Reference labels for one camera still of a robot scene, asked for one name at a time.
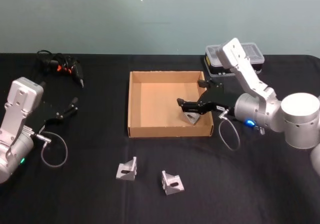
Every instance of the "black table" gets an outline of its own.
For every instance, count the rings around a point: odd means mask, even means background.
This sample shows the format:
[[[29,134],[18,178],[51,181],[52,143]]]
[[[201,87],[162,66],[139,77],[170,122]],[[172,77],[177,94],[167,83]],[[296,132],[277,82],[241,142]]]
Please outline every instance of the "black table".
[[[320,177],[310,151],[285,143],[283,133],[252,133],[237,125],[242,147],[229,151],[215,132],[202,138],[129,139],[129,71],[204,70],[200,56],[77,55],[81,89],[69,77],[48,76],[43,99],[79,112],[54,130],[67,141],[63,168],[40,160],[41,145],[0,186],[0,223],[320,223]],[[12,80],[28,76],[35,56],[0,55],[0,105]],[[266,56],[259,75],[279,99],[320,94],[320,60]],[[242,92],[234,77],[225,88]],[[4,108],[0,108],[0,118]],[[138,157],[134,182],[116,180],[119,163]],[[179,174],[185,192],[166,196],[161,171]]]

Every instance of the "yellow label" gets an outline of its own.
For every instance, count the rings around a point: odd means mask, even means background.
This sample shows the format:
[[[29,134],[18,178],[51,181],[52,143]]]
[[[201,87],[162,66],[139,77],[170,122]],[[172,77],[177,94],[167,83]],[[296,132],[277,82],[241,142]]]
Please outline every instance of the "yellow label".
[[[205,58],[205,59],[206,59],[206,63],[207,63],[208,66],[210,67],[210,60],[209,60],[209,58],[208,58],[208,55],[206,55],[205,57],[206,57],[206,58]]]

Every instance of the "metal bracket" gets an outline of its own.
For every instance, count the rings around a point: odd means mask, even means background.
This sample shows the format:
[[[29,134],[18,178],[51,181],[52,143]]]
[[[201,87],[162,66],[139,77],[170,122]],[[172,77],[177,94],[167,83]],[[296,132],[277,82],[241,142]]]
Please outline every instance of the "metal bracket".
[[[116,179],[121,179],[121,180],[135,180],[136,176],[136,170],[137,170],[137,158],[134,156],[133,160],[122,164],[119,164]]]
[[[169,175],[166,171],[162,171],[162,187],[165,190],[166,195],[175,194],[184,191],[184,186],[181,182],[180,176]]]
[[[184,115],[192,125],[195,125],[200,119],[200,114],[198,113],[184,112]]]

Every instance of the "black tablecloth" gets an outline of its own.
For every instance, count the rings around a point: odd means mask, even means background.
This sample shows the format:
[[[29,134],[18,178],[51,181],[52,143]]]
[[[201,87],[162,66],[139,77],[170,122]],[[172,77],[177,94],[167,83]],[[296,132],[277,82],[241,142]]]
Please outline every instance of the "black tablecloth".
[[[290,147],[283,133],[259,136],[238,124],[242,147],[231,152],[218,138],[214,115],[212,137],[128,138],[129,71],[204,70],[201,56],[77,57],[84,89],[70,77],[44,78],[44,100],[63,108],[79,98],[77,116],[54,128],[67,141],[67,163],[46,167],[37,144],[0,186],[1,223],[320,223],[320,177],[310,151]],[[28,77],[34,59],[0,55],[0,104],[12,80]],[[320,94],[318,58],[265,59],[259,77],[279,99],[294,92]],[[222,81],[226,90],[243,92],[234,77]],[[135,181],[116,180],[118,164],[133,156]],[[162,170],[180,175],[185,192],[166,196]]]

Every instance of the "plastic storage box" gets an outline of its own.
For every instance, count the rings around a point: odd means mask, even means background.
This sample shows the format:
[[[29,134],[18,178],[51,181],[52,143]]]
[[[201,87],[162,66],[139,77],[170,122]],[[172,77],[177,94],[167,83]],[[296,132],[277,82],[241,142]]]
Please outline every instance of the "plastic storage box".
[[[262,64],[264,61],[264,56],[257,47],[255,43],[243,43],[241,44],[246,55],[250,57],[250,62],[253,69],[260,73],[262,70]],[[205,48],[205,66],[208,69],[209,75],[211,77],[220,76],[233,76],[230,70],[226,70],[222,65],[218,57],[216,56],[216,50],[220,45],[209,45]]]

